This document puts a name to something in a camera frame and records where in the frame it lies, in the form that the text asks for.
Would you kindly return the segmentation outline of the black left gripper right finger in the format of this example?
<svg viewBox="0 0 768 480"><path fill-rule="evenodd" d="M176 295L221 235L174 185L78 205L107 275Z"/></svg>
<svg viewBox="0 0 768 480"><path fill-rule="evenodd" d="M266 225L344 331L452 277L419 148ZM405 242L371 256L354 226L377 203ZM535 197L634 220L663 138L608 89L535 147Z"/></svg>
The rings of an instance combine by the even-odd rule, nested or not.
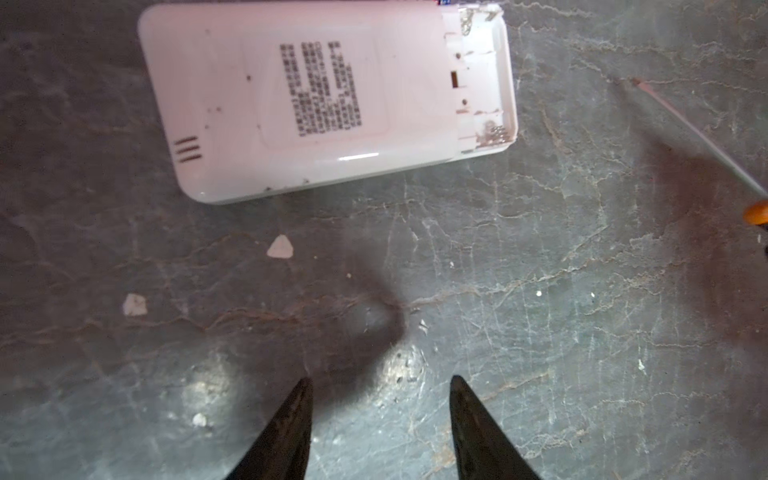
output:
<svg viewBox="0 0 768 480"><path fill-rule="evenodd" d="M540 479L459 375L450 382L449 407L459 479Z"/></svg>

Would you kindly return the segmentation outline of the white remote with batteries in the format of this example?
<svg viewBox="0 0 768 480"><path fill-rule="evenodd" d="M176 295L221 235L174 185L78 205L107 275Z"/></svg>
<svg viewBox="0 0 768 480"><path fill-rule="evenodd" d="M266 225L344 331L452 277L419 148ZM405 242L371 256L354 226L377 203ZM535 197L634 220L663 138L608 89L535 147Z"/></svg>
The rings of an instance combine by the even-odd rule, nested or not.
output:
<svg viewBox="0 0 768 480"><path fill-rule="evenodd" d="M177 183L201 203L492 155L517 139L495 3L157 4L137 33Z"/></svg>

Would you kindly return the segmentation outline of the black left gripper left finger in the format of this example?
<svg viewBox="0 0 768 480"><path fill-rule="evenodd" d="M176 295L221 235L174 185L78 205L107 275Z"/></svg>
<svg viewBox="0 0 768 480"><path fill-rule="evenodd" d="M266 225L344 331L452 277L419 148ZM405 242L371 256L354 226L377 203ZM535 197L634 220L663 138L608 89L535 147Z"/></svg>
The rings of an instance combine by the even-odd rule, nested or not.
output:
<svg viewBox="0 0 768 480"><path fill-rule="evenodd" d="M303 480L310 458L313 383L300 379L226 480Z"/></svg>

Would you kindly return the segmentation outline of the orange black screwdriver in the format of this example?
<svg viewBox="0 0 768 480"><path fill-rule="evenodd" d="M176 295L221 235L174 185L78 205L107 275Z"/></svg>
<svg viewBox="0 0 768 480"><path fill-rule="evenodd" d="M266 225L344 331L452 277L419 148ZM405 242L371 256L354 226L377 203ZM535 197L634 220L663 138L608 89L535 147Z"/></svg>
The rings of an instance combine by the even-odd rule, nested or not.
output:
<svg viewBox="0 0 768 480"><path fill-rule="evenodd" d="M658 105L663 107L680 124L685 126L692 134L697 136L717 158L736 178L751 189L759 200L747 207L742 215L744 221L749 225L767 229L767 188L764 187L754 176L752 176L738 161L736 161L725 150L718 146L702 130L696 127L681 111L676 109L670 102L662 98L649 83L633 78L632 84L652 98Z"/></svg>

